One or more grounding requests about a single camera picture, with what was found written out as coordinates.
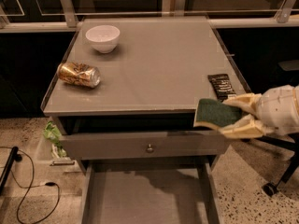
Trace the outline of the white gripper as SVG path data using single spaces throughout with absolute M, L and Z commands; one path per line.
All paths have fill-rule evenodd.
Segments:
M 299 86 L 285 85 L 260 93 L 229 96 L 225 105 L 250 113 L 219 132 L 230 139 L 258 138 L 269 133 L 286 135 L 299 132 Z

